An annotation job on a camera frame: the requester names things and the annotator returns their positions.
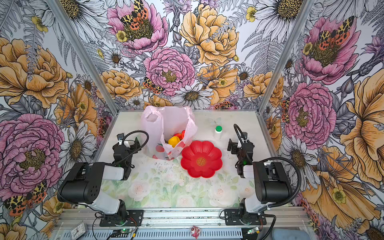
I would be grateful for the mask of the red flower-shaped plate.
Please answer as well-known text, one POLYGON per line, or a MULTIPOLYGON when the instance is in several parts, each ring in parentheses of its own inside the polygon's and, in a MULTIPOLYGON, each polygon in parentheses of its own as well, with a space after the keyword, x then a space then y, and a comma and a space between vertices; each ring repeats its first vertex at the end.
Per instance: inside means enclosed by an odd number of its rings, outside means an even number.
POLYGON ((193 141, 182 151, 181 167, 192 178, 209 179, 222 166, 222 151, 209 141, 193 141))

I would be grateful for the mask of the pink plastic bag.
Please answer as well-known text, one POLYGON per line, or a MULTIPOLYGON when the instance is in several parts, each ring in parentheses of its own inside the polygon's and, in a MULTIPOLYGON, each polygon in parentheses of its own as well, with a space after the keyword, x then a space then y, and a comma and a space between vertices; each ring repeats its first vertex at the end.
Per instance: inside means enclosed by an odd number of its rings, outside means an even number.
POLYGON ((148 106, 141 116, 141 129, 149 135, 144 154, 166 161, 177 158, 193 142, 198 131, 195 115, 190 107, 148 106), (182 132, 185 135, 175 147, 168 143, 175 134, 182 132))

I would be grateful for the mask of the yellow lemon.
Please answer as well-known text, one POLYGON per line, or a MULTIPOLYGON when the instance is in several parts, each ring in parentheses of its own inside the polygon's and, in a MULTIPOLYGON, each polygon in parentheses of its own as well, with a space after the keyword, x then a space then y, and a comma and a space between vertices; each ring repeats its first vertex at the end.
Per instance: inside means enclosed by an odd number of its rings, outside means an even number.
POLYGON ((168 140, 168 144, 175 148, 180 141, 178 136, 173 136, 168 140))

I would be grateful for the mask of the orange carrot-like fruit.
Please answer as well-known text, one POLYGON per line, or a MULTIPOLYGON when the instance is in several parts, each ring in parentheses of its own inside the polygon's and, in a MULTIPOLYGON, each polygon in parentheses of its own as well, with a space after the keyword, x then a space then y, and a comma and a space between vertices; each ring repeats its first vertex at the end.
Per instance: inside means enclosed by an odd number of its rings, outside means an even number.
POLYGON ((179 138, 179 140, 183 140, 184 136, 185 136, 185 131, 182 131, 181 133, 177 133, 175 134, 176 137, 179 138))

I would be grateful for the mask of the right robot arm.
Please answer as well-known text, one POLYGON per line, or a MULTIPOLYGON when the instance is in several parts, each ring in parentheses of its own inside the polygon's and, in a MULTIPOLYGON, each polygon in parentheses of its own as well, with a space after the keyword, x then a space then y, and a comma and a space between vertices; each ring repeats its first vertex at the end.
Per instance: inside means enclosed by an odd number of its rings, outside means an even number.
POLYGON ((264 162, 253 161, 254 144, 250 141, 237 143, 229 140, 228 151, 237 156, 235 164, 238 175, 243 179, 254 181, 254 193, 244 197, 237 209, 224 211, 227 226, 265 225, 264 212, 272 204, 280 203, 291 197, 293 190, 282 163, 271 158, 264 162))

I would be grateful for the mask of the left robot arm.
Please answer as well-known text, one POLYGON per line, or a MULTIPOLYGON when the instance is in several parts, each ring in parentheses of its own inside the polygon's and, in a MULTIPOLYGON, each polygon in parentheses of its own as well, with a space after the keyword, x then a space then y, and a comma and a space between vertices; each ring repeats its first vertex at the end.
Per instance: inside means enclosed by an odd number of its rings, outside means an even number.
POLYGON ((76 163, 58 190, 58 200, 87 206, 99 212, 110 225, 123 226, 129 220, 125 202, 102 191, 102 181, 126 181, 132 169, 132 156, 141 147, 139 140, 119 141, 113 146, 112 163, 76 163))

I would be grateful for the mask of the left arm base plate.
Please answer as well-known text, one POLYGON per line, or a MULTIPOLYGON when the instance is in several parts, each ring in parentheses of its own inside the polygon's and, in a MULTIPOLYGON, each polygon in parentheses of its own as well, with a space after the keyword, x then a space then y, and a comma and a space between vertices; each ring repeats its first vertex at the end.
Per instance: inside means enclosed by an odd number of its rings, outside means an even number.
POLYGON ((105 215, 102 217, 100 227, 140 227, 144 218, 144 210, 127 210, 126 214, 105 215))

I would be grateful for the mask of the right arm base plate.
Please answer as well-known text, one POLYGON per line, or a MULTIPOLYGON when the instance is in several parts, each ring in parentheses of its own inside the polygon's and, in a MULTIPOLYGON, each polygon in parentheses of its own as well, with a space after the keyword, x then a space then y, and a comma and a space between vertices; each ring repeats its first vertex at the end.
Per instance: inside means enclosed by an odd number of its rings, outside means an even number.
POLYGON ((267 224, 264 216, 250 214, 240 209, 224 209, 221 217, 227 226, 261 226, 267 224))

